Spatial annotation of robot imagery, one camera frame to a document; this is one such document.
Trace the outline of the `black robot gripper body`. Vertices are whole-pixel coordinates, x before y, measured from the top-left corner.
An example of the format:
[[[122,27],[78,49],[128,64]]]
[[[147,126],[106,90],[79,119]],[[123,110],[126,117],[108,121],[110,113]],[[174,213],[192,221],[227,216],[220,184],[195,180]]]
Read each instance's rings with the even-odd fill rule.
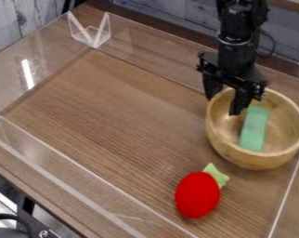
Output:
[[[198,64],[198,71],[203,76],[210,74],[219,77],[224,86],[230,86],[234,89],[246,89],[252,99],[263,100],[268,78],[254,64],[247,66],[239,72],[232,72],[220,67],[218,53],[202,51],[199,53],[199,58],[200,63]]]

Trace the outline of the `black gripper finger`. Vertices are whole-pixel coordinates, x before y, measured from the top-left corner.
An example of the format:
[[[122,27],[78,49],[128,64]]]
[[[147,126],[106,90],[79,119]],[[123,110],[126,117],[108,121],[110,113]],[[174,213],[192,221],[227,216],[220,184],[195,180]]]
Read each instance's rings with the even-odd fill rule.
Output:
[[[251,104],[252,97],[246,89],[239,88],[235,93],[234,100],[231,102],[231,115],[240,115],[244,108]]]
[[[203,76],[204,94],[208,100],[223,90],[223,82],[219,77],[206,74]]]

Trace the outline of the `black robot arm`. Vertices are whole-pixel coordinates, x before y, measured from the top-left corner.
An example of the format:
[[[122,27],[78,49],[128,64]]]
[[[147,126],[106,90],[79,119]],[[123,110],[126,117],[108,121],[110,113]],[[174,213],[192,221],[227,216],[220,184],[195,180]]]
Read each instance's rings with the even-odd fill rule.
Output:
[[[212,99],[226,86],[235,89],[230,114],[240,115],[254,99],[263,100],[268,79],[255,66],[262,25],[268,21],[267,0],[216,0],[219,52],[200,52],[198,71]]]

